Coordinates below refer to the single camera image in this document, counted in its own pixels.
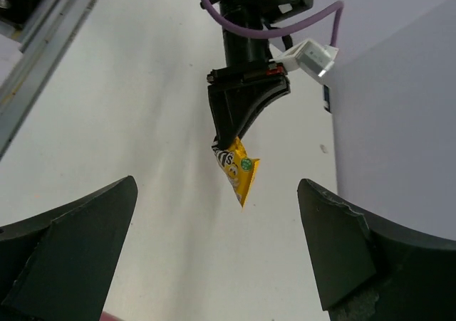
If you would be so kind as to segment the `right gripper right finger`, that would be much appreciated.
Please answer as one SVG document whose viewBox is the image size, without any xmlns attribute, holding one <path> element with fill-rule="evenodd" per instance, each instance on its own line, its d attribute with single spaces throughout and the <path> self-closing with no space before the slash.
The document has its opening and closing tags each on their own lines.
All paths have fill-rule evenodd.
<svg viewBox="0 0 456 321">
<path fill-rule="evenodd" d="M 455 319 L 454 241 L 375 215 L 310 179 L 297 195 L 331 320 Z"/>
</svg>

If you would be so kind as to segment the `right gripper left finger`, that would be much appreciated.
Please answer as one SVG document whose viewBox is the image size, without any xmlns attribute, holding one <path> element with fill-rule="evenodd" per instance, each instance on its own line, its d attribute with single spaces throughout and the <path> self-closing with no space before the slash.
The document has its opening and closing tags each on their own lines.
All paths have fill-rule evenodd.
<svg viewBox="0 0 456 321">
<path fill-rule="evenodd" d="M 138 198 L 132 176 L 1 227 L 2 320 L 99 320 Z"/>
</svg>

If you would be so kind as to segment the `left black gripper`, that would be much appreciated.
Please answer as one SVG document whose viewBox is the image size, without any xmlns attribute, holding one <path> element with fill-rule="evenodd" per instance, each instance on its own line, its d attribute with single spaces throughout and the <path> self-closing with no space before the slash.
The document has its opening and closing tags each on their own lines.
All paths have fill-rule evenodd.
<svg viewBox="0 0 456 321">
<path fill-rule="evenodd" d="M 229 22 L 244 28 L 263 29 L 264 18 L 258 8 L 240 0 L 221 0 L 220 14 Z M 239 36 L 222 27 L 224 54 L 228 68 L 238 69 L 245 63 L 271 58 L 269 42 Z M 229 147 L 235 138 L 243 138 L 259 114 L 275 100 L 290 93 L 285 75 L 270 75 L 247 83 L 213 84 L 208 87 L 216 140 Z"/>
</svg>

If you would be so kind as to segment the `pink paper bag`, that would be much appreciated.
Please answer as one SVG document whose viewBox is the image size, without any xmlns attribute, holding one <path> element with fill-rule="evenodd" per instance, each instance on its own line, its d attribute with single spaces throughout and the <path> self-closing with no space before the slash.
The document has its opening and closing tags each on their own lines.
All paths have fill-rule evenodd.
<svg viewBox="0 0 456 321">
<path fill-rule="evenodd" d="M 100 321 L 124 321 L 124 319 L 122 319 L 118 316 L 112 315 L 109 312 L 103 311 L 100 316 Z"/>
</svg>

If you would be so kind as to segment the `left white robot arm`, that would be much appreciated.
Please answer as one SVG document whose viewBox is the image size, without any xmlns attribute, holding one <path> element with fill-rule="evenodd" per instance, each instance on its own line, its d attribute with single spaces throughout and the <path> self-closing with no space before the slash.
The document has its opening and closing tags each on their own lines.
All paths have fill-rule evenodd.
<svg viewBox="0 0 456 321">
<path fill-rule="evenodd" d="M 222 17 L 245 28 L 272 30 L 274 23 L 309 10 L 314 0 L 210 0 Z M 222 31 L 226 65 L 207 75 L 216 145 L 226 150 L 243 138 L 265 107 L 289 94 L 282 64 L 272 60 L 269 41 Z"/>
</svg>

